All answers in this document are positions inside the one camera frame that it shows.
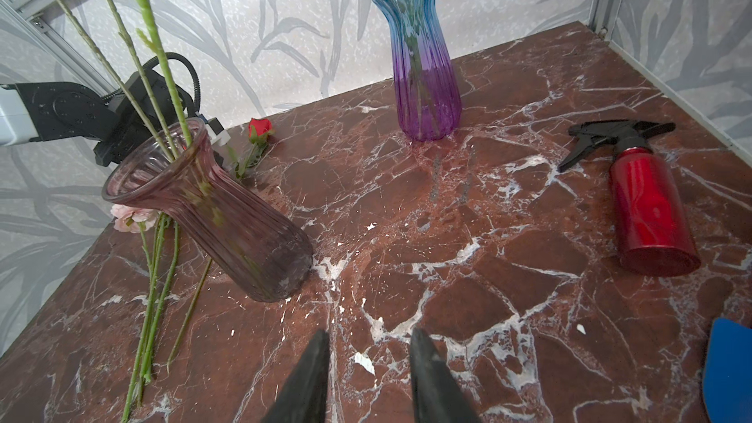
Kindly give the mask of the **purple glass vase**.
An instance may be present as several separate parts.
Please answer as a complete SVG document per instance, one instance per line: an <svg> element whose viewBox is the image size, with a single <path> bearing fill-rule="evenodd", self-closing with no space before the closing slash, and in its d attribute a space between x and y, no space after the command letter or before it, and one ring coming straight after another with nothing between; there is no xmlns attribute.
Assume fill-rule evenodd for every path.
<svg viewBox="0 0 752 423"><path fill-rule="evenodd" d="M372 2L389 25L399 127L415 141L452 134L462 103L436 0Z"/></svg>

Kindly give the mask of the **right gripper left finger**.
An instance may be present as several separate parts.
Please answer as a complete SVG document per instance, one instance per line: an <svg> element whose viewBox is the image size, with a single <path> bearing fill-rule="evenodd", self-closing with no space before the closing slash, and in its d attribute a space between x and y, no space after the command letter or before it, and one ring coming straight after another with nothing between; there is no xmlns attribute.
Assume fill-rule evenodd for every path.
<svg viewBox="0 0 752 423"><path fill-rule="evenodd" d="M262 422L321 423L326 418L330 363L329 334L313 334Z"/></svg>

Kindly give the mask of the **cream peach rose stem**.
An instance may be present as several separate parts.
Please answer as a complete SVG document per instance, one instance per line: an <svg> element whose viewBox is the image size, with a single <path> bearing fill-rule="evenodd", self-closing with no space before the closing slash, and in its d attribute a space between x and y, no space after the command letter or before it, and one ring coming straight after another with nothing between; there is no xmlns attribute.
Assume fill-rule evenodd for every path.
<svg viewBox="0 0 752 423"><path fill-rule="evenodd" d="M119 86L119 89L125 94L125 96L127 96L128 101L131 103L131 105L133 105L133 108L135 109L135 112L137 113L137 115L139 115L142 123L144 123L145 127L149 130L153 138L158 142L160 148L166 155L166 158L170 162L173 162L175 160L175 157L177 156L177 152L174 149L174 147L172 147L172 139L170 139L170 135L168 134L168 127L163 123L164 134L168 137L168 143L165 143L162 136L160 136L159 133L157 132L156 127L154 127L152 121L148 118L147 114L144 112L140 103L135 99L135 96L127 88L127 86L125 85L121 77L115 71L115 69L113 68L109 60L106 58L106 56L103 54L101 49L97 46L93 38L83 28L83 26L81 25L80 21L78 21L74 13L72 13L72 9L68 6L65 0L55 0L55 1L60 6L64 14L67 16L67 18L72 22L72 25L74 26L78 34L81 36L81 38L84 40L84 42L87 44L91 52L103 65L104 69L109 74L109 76L111 76L111 78L115 80L115 83Z"/></svg>

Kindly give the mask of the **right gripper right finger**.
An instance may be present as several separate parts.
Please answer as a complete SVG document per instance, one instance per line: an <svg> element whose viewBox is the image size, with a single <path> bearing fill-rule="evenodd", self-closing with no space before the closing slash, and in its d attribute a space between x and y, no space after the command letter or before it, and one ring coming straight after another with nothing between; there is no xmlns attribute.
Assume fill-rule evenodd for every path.
<svg viewBox="0 0 752 423"><path fill-rule="evenodd" d="M410 339L409 363L415 422L480 422L432 339L420 328Z"/></svg>

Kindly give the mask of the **red rose stem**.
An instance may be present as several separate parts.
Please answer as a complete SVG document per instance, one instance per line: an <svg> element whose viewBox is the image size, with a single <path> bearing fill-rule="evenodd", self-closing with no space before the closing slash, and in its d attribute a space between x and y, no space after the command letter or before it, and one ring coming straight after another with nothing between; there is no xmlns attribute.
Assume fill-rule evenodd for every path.
<svg viewBox="0 0 752 423"><path fill-rule="evenodd" d="M248 123L249 145L243 153L232 147L227 148L229 156L228 171L241 181L255 168L264 158L270 136L274 133L272 122L269 119L251 119Z"/></svg>
<svg viewBox="0 0 752 423"><path fill-rule="evenodd" d="M170 65L168 64L168 56L166 56L166 51L162 43L160 31L156 23L156 18L155 18L155 14L151 5L151 1L150 0L135 0L135 1L141 10L142 19L143 19L144 25L146 25L146 29L148 33L148 37L144 37L143 41L153 51L155 56L158 58L158 62L163 71L163 76L166 79L166 87L168 88L168 92L170 92L170 98L172 98L172 105L174 105L174 113L180 124L185 143L188 147L190 147L193 142L192 133L187 123L186 115L184 113L184 107L180 99L179 93L177 91L177 86L174 81L174 76L172 75L172 70L170 69Z"/></svg>

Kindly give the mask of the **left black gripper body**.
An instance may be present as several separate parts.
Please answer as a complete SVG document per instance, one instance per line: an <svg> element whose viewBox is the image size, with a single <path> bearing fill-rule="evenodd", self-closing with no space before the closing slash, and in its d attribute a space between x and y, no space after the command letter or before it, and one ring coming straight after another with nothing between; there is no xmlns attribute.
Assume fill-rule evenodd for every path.
<svg viewBox="0 0 752 423"><path fill-rule="evenodd" d="M177 87L178 96L181 99L181 103L188 119L198 118L201 119L208 127L209 134L211 136L211 142L219 141L221 144L225 144L229 141L229 134L227 133L221 122L213 117L207 119L205 116L199 113L201 107L201 86L199 76L192 63L184 56L168 52L166 58L169 61L177 61L181 63L189 72L189 76L193 85L193 96L181 88ZM171 113L172 98L170 98L170 92L166 87L165 78L156 72L156 66L159 62L157 58L152 58L143 64L144 74L147 78L147 83L151 87L154 96L159 106L166 110L164 113L164 119L166 125L174 125L178 123L176 115ZM150 119L150 122L154 125L157 131L160 131L162 125L154 110L153 104L146 91L145 85L141 80L138 72L135 72L127 82L125 86L131 92L137 103L141 106L144 114ZM127 157L134 149L145 142L151 137L146 125L144 125L141 117L137 114L135 107L127 99L123 90L115 90L110 94L102 97L103 103L107 108L117 116L117 124L114 126L113 131L108 135L103 142L99 142L94 147L95 162L98 166L109 166L110 164L119 164L125 157Z"/></svg>

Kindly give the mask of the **dark red glass vase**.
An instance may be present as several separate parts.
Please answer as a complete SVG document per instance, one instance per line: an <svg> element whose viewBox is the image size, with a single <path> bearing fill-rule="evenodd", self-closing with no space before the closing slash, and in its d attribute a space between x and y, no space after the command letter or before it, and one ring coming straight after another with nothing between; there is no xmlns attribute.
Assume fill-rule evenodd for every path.
<svg viewBox="0 0 752 423"><path fill-rule="evenodd" d="M180 125L170 127L180 150L174 161L148 139L112 172L103 198L169 215L252 300L290 297L313 266L309 237L217 163L201 119L187 127L190 144Z"/></svg>

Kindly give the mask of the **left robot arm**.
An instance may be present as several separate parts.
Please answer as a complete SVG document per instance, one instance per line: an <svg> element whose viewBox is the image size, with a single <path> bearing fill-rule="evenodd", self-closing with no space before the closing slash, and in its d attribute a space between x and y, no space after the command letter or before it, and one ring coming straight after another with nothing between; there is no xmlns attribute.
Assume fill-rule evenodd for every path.
<svg viewBox="0 0 752 423"><path fill-rule="evenodd" d="M187 117L199 118L207 124L213 144L221 146L229 142L230 136L218 119L206 119L198 112L201 87L193 65L178 53L168 52L166 56L168 60L184 64L191 76L193 97L177 87ZM155 70L158 64L158 58L154 57L142 66L147 83L158 104L165 110L166 106L172 105L172 100L165 78ZM150 122L159 127L158 117L139 73L135 72L125 86ZM121 163L149 139L151 133L123 90L100 96L74 82L1 84L1 147L74 137L99 141L94 148L95 162L99 166L109 166L111 163Z"/></svg>

